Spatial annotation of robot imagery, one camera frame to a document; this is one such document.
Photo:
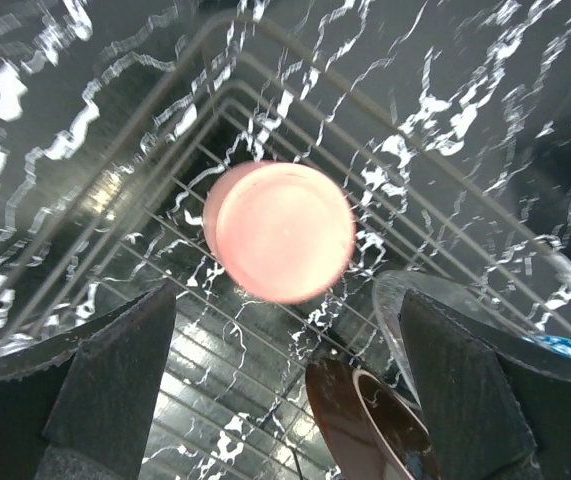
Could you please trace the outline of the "red floral plate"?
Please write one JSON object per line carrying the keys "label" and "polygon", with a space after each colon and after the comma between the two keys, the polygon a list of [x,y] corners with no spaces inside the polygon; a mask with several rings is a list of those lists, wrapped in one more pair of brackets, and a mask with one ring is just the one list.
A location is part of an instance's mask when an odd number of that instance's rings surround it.
{"label": "red floral plate", "polygon": [[403,397],[366,370],[321,359],[307,366],[315,422],[346,479],[438,479],[428,430]]}

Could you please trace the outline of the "clear glass tumbler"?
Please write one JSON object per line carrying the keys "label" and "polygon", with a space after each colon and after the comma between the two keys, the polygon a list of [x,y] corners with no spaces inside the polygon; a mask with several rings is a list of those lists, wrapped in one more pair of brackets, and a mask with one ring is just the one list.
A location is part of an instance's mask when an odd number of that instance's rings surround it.
{"label": "clear glass tumbler", "polygon": [[[391,270],[376,276],[372,290],[376,318],[390,353],[418,404],[421,404],[421,399],[414,384],[400,324],[402,304],[408,290],[416,290],[426,294],[437,302],[479,323],[499,330],[516,330],[516,326],[509,323],[504,317],[500,315],[497,317],[490,313],[489,307],[473,295],[472,287],[417,271]],[[471,385],[467,385],[469,388],[466,389],[465,393],[461,392],[461,400],[465,398],[466,401],[471,401],[474,397],[476,403],[486,400],[485,397],[487,397],[488,392],[482,385],[482,380],[484,380],[482,375],[478,378],[472,378],[472,380]]]}

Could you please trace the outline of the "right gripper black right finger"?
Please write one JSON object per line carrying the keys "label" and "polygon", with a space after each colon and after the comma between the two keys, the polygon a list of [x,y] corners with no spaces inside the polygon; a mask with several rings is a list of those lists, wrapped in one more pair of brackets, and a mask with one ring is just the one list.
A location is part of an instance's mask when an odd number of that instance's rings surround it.
{"label": "right gripper black right finger", "polygon": [[571,358],[410,290],[410,370],[444,479],[571,479]]}

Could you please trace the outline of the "blue triangle-pattern bowl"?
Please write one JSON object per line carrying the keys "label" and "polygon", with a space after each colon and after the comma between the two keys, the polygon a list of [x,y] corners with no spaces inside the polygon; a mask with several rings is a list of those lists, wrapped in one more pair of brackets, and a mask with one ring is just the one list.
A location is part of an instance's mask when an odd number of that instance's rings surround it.
{"label": "blue triangle-pattern bowl", "polygon": [[571,358],[571,339],[555,335],[522,336],[522,340],[542,345],[555,353]]}

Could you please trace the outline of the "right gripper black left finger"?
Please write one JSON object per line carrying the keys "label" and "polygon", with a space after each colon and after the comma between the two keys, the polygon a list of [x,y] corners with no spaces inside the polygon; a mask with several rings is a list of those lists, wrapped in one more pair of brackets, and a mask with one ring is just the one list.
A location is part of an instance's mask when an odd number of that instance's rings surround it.
{"label": "right gripper black left finger", "polygon": [[135,479],[176,316],[170,283],[0,357],[0,479]]}

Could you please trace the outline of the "pink plastic cup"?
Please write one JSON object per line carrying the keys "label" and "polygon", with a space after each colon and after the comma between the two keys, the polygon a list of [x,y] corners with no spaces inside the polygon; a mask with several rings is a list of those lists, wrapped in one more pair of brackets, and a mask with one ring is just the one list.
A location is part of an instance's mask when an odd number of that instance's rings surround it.
{"label": "pink plastic cup", "polygon": [[248,161],[226,171],[203,207],[207,246],[249,294],[281,304],[337,283],[354,251],[356,225],[341,188],[301,164]]}

